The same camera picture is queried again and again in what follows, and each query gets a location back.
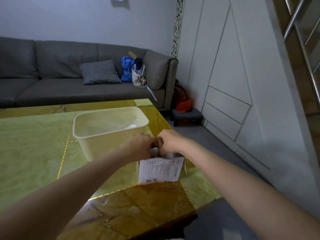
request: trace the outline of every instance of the plastic bin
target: plastic bin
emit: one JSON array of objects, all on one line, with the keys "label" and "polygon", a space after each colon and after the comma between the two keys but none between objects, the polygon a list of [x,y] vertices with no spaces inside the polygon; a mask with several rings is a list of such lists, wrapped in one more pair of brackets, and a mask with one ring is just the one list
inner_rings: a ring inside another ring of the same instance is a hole
[{"label": "plastic bin", "polygon": [[144,133],[148,124],[148,118],[137,107],[105,109],[74,117],[72,132],[90,162],[131,136]]}]

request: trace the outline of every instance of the houndstooth pillow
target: houndstooth pillow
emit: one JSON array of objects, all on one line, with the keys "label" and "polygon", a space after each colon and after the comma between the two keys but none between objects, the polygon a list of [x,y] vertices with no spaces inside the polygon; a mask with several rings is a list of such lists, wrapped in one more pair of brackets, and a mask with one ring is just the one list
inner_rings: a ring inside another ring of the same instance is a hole
[{"label": "houndstooth pillow", "polygon": [[79,64],[83,84],[118,84],[122,83],[116,72],[114,60]]}]

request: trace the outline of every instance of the hand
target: hand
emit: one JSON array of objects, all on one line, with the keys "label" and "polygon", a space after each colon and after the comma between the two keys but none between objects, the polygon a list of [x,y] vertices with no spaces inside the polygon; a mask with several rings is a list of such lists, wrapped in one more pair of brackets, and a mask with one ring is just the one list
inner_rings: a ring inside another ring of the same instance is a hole
[{"label": "hand", "polygon": [[173,129],[164,129],[158,135],[160,154],[164,155],[167,152],[182,153],[181,144],[183,141],[188,140]]},{"label": "hand", "polygon": [[116,150],[124,159],[124,164],[128,164],[150,158],[151,153],[148,149],[153,146],[159,146],[157,138],[151,137],[149,134],[140,133],[131,137]]}]

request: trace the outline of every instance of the yellow marble surface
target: yellow marble surface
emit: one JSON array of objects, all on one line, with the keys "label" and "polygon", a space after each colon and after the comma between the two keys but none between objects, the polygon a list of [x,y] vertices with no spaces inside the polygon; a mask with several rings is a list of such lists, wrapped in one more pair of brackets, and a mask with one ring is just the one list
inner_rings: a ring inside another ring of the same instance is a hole
[{"label": "yellow marble surface", "polygon": [[[71,131],[77,111],[130,106],[149,119],[147,133],[157,136],[171,129],[148,99],[1,109],[0,211],[87,163]],[[137,185],[136,164],[126,165],[92,196],[59,239],[138,236],[221,197],[187,159],[186,168],[178,182]]]}]

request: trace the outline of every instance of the left arm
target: left arm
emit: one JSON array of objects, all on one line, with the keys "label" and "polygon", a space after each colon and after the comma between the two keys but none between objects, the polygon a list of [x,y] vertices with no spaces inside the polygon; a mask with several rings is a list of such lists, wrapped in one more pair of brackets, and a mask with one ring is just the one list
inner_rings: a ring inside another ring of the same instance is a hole
[{"label": "left arm", "polygon": [[0,216],[0,239],[56,239],[97,189],[120,167],[150,158],[158,141],[136,135],[94,160],[18,201]]}]

